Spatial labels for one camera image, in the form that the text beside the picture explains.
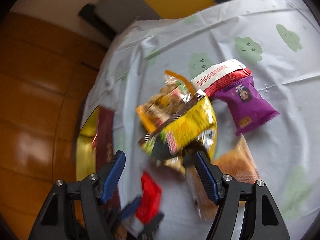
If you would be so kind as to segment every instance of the purple snack package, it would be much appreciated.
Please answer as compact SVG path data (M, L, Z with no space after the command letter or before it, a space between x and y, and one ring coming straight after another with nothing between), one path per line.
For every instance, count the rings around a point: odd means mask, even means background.
M242 78L217 91L215 96L228 103L236 135L258 128L279 114L253 87L253 77Z

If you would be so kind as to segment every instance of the white wall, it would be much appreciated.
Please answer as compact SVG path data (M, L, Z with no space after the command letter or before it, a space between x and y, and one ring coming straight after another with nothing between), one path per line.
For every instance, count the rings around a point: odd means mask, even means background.
M95 30L81 17L80 9L87 3L97 3L99 0L18 0L11 11L40 18L44 21L62 26L75 33L86 36L105 46L110 41L102 33Z

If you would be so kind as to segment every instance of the orange snack bag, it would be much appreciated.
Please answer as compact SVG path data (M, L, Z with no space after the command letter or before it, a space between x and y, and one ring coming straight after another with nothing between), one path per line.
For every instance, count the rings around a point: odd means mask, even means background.
M212 164L217 165L223 174L230 174L240 182L254 184L259 179L257 167L243 135L232 150L213 160ZM200 218L208 220L215 217L218 206L207 197L195 167L186 169L186 178L196 200Z

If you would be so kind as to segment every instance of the metal screw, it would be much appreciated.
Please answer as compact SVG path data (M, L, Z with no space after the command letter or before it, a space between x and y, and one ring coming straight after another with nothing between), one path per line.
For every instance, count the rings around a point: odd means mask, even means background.
M89 175L89 180L96 180L97 177L98 177L97 174L92 173L92 174Z
M223 176L223 179L225 181L230 181L230 180L232 180L232 177L229 174L226 174L226 175Z
M257 180L257 185L259 187L263 187L264 186L264 182L262 180Z
M56 181L56 185L57 186L61 186L62 184L63 184L63 179L58 179L57 181Z

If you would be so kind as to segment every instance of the blue gripper pad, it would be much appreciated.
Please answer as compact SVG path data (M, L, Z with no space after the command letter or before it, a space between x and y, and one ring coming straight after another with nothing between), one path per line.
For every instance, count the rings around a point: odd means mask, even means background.
M196 153L195 167L208 198L213 201L213 203L217 203L219 200L217 183L199 153Z
M125 206L121 212L121 220L126 219L136 212L141 203L141 196L136 197L131 203Z
M125 154L121 152L113 164L113 167L103 184L103 193L101 196L101 201L105 204L108 200L110 200L116 190L117 184L121 177L122 171L125 166Z

